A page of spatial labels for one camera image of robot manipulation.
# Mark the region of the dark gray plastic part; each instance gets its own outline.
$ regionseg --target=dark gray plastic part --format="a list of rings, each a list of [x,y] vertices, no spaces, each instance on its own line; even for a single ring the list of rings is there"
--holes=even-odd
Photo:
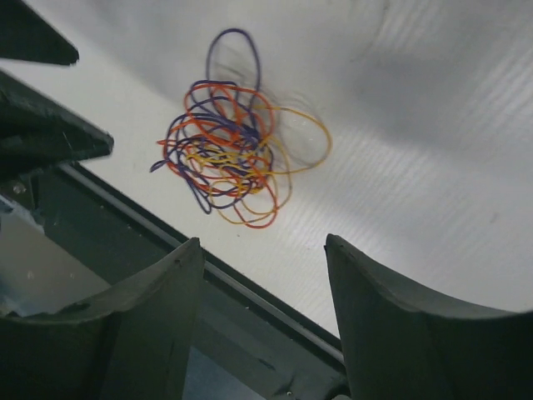
[[[56,314],[0,318],[10,399],[179,399],[204,257],[191,239],[160,262]]]
[[[0,183],[112,147],[111,136],[0,71]]]
[[[78,54],[22,0],[2,0],[0,58],[71,65],[78,60]]]
[[[533,312],[433,291],[337,236],[326,255],[352,398],[533,398]]]

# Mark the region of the white plastic sheet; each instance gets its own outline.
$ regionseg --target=white plastic sheet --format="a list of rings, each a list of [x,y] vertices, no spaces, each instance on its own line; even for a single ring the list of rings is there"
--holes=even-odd
[[[324,328],[336,333],[327,233],[451,296],[533,306],[533,2],[29,3],[81,61],[1,65],[110,131],[115,153],[87,166]],[[209,42],[233,26],[255,38],[265,88],[305,103],[335,141],[260,232],[202,215],[183,182],[148,173]],[[250,80],[239,43],[227,49]]]

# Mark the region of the black frame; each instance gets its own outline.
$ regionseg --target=black frame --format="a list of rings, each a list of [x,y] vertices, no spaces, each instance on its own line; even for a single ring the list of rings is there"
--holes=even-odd
[[[47,236],[111,284],[187,240],[78,164],[39,178],[39,205]],[[206,259],[193,346],[264,398],[348,393],[338,338],[212,254]]]

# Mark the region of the tangled wire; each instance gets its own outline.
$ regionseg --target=tangled wire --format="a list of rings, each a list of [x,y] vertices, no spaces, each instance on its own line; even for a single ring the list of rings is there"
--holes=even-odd
[[[239,33],[252,50],[256,64],[254,88],[232,81],[210,79],[213,49],[228,33]],[[238,28],[222,31],[213,40],[206,61],[206,79],[196,81],[183,99],[185,113],[174,119],[162,146],[162,160],[151,172],[166,165],[183,178],[203,212],[213,209],[228,222],[266,228],[292,194],[291,175],[322,163],[331,151],[331,135],[315,118],[288,107],[272,105],[261,93],[261,64],[250,35]],[[315,123],[326,135],[324,156],[312,165],[291,170],[287,150],[276,138],[275,112],[289,112]],[[286,180],[280,198],[278,178]],[[271,207],[254,210],[247,199],[267,191]],[[227,215],[233,210],[234,218]]]

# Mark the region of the gray panel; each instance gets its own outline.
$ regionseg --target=gray panel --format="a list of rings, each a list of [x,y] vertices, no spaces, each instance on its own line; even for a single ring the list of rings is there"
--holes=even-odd
[[[209,357],[191,349],[183,400],[264,400]]]
[[[27,316],[55,313],[109,284],[14,213],[0,232],[0,295],[4,307]]]

